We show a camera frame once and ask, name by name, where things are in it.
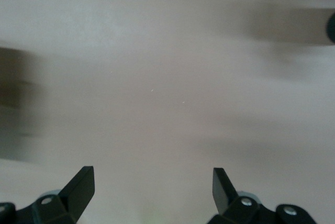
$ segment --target blurred dark object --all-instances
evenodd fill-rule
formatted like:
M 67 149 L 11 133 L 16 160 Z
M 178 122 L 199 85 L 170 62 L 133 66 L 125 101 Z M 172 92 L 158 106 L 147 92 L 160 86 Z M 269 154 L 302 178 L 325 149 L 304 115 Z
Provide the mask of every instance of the blurred dark object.
M 23 52 L 0 48 L 0 105 L 20 106 L 20 85 L 23 80 Z
M 333 14 L 327 23 L 327 35 L 329 39 L 335 43 L 335 14 Z
M 42 196 L 18 211 L 13 203 L 0 203 L 0 224 L 75 224 L 94 192 L 94 169 L 84 166 L 57 195 Z
M 236 192 L 222 168 L 213 171 L 213 197 L 219 214 L 208 224 L 316 224 L 301 207 L 284 204 L 272 212 L 256 196 Z
M 39 64 L 28 52 L 0 48 L 0 159 L 24 160 L 28 155 L 23 136 L 34 134 L 39 122 L 41 89 L 34 74 Z

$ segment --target metal screw head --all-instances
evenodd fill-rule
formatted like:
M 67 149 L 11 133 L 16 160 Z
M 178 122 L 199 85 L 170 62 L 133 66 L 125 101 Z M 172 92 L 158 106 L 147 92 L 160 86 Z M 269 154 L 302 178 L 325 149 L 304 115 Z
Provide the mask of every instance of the metal screw head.
M 249 200 L 248 198 L 242 198 L 241 202 L 243 205 L 248 206 L 248 207 L 252 205 L 251 200 Z
M 47 203 L 50 203 L 51 201 L 52 201 L 52 198 L 51 198 L 51 197 L 48 197 L 48 198 L 43 199 L 43 200 L 41 201 L 41 204 L 42 204 L 42 205 L 45 205 L 45 204 L 47 204 Z
M 293 207 L 284 207 L 284 211 L 288 215 L 297 215 L 297 211 Z

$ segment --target floor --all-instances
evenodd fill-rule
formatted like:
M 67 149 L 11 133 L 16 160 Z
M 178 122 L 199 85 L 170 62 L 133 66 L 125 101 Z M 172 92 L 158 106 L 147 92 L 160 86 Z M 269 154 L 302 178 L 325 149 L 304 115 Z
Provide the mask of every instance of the floor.
M 27 206 L 93 165 L 79 223 L 205 224 L 223 167 L 269 209 L 332 223 L 333 13 L 335 0 L 0 0 L 0 47 L 29 56 L 22 106 L 2 108 L 1 201 Z

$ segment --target screw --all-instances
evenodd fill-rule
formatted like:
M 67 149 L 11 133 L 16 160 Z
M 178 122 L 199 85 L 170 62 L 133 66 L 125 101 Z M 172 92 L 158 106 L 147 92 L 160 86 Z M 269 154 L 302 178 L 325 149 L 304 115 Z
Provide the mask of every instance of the screw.
M 47 203 L 50 203 L 51 201 L 52 201 L 52 198 L 51 198 L 51 197 L 48 197 L 48 198 L 43 199 L 43 200 L 41 201 L 41 204 L 42 204 L 42 205 L 45 205 L 45 204 L 47 204 Z
M 243 205 L 248 206 L 248 207 L 252 205 L 251 200 L 249 200 L 248 198 L 242 198 L 241 202 Z
M 297 215 L 297 211 L 292 207 L 284 207 L 284 211 L 288 215 Z

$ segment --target black plastic part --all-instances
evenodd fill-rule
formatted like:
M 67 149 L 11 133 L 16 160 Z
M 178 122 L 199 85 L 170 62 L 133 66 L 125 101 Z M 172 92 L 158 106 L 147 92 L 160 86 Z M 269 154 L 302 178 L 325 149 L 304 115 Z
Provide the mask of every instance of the black plastic part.
M 284 210 L 285 207 L 293 208 L 296 211 L 296 215 L 289 215 L 288 213 L 286 213 Z M 309 213 L 298 206 L 279 205 L 277 206 L 276 213 L 283 224 L 316 224 L 316 222 L 312 219 Z
M 329 18 L 326 30 L 328 38 L 335 43 L 335 14 Z
M 213 198 L 220 215 L 239 197 L 223 168 L 213 170 Z
M 58 195 L 47 195 L 39 198 L 31 205 L 33 221 L 36 224 L 75 224 L 76 221 L 66 211 Z
M 13 203 L 0 203 L 0 223 L 11 222 L 15 219 L 15 205 Z
M 243 199 L 248 199 L 250 205 L 244 205 Z M 229 208 L 223 215 L 224 219 L 232 221 L 232 223 L 248 224 L 256 218 L 259 205 L 257 202 L 249 197 L 238 197 L 231 203 Z
M 301 207 L 279 205 L 273 212 L 251 197 L 239 196 L 222 168 L 213 171 L 213 197 L 219 215 L 212 217 L 208 224 L 316 224 Z M 287 213 L 285 207 L 295 212 Z
M 0 203 L 0 224 L 76 224 L 94 195 L 94 170 L 84 166 L 58 195 L 47 195 L 16 211 Z
M 58 193 L 66 210 L 77 222 L 94 195 L 94 169 L 84 166 Z

